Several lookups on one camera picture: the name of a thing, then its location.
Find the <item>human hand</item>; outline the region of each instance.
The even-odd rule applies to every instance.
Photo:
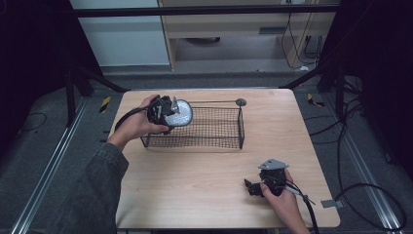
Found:
[[[285,170],[285,177],[292,182],[291,174],[287,169]],[[270,188],[261,183],[261,191],[265,196],[270,206],[274,209],[277,217],[286,225],[286,227],[294,234],[310,233],[307,229],[303,218],[298,209],[297,198],[295,194],[284,189],[280,196],[275,196]]]
[[[147,97],[139,107],[144,107],[151,103],[157,95]],[[155,125],[148,121],[146,110],[139,111],[126,119],[107,142],[118,146],[123,150],[126,144],[135,138],[142,137],[149,133],[161,133],[169,128],[165,125]]]

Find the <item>jacket sleeve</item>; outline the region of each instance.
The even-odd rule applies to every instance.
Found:
[[[128,165],[118,147],[105,143],[70,189],[47,233],[116,233],[116,211]]]

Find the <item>wire mesh basket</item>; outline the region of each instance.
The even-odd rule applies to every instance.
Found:
[[[199,101],[211,103],[224,101]],[[141,137],[145,147],[213,146],[243,148],[244,120],[241,106],[200,107],[189,102],[193,110],[191,124],[175,127],[168,135],[149,134]]]

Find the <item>table top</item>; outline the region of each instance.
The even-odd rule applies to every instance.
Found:
[[[124,150],[130,165],[122,183],[118,228],[284,227],[265,198],[249,196],[244,186],[245,178],[260,181],[258,165],[270,158],[287,163],[294,183],[316,203],[319,227],[340,223],[337,210],[324,209],[320,203],[331,199],[331,194],[291,90],[127,92],[114,124],[153,94],[187,101],[244,98],[244,148],[145,148],[140,139],[131,141]],[[312,226],[300,198],[298,205],[306,224]]]

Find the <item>floor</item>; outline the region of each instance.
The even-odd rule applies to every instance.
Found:
[[[315,51],[316,43],[310,43],[307,54],[301,59],[314,61],[311,54]],[[314,64],[296,64],[298,68],[291,68],[283,58],[282,48],[276,37],[263,38],[221,38],[217,43],[210,40],[181,40],[174,70],[150,71],[145,69],[136,74],[108,75],[114,83],[134,90],[142,89],[217,89],[238,87],[275,88],[287,84],[312,69]],[[294,90],[297,102],[305,120],[309,133],[318,132],[335,122],[332,99],[334,92],[319,94],[315,88],[318,77],[309,80]],[[352,82],[359,82],[357,78],[349,78]],[[59,167],[55,171],[49,189],[45,192],[43,202],[39,205],[32,219],[30,230],[42,231],[45,222],[53,218],[51,213],[56,204],[61,201],[74,181],[89,162],[95,149],[107,137],[107,130],[112,125],[117,106],[122,98],[121,94],[111,92],[107,88],[93,83],[95,93],[87,98],[84,117],[79,123],[75,135],[70,140],[64,152]],[[315,102],[308,101],[308,94],[312,94]],[[98,113],[101,102],[111,96],[111,102],[105,113]],[[352,94],[345,95],[345,101],[355,98]],[[83,99],[78,97],[77,104]],[[29,115],[19,138],[16,139],[10,154],[14,160],[8,165],[2,165],[0,176],[0,232],[8,233],[9,228],[16,222],[19,214],[26,205],[37,181],[47,167],[51,155],[54,153],[60,137],[64,134],[66,112],[64,108],[64,90],[39,98],[33,105],[32,112],[43,113]],[[391,191],[398,202],[404,207],[407,217],[413,215],[411,197],[413,197],[413,182],[398,164],[388,164],[385,160],[383,148],[368,123],[362,111],[358,111],[348,118],[348,131],[341,143],[341,175],[345,186],[356,182],[369,180],[372,176],[381,186]],[[328,186],[333,195],[339,193],[337,175],[337,142],[328,142],[337,139],[340,127],[334,126],[329,131],[312,136],[315,150]],[[381,225],[383,217],[378,214],[376,203],[371,202],[377,194],[369,189],[361,188],[348,194],[348,200],[361,213]],[[389,206],[395,212],[398,220],[402,215],[392,202]],[[387,233],[387,231],[372,227],[353,213],[348,206],[338,209],[342,219],[336,228],[322,229],[321,233]],[[120,230],[119,233],[218,233],[222,230]],[[226,230],[225,233],[254,233],[252,230]],[[274,230],[263,230],[275,233]],[[413,225],[408,222],[402,232],[413,233]]]

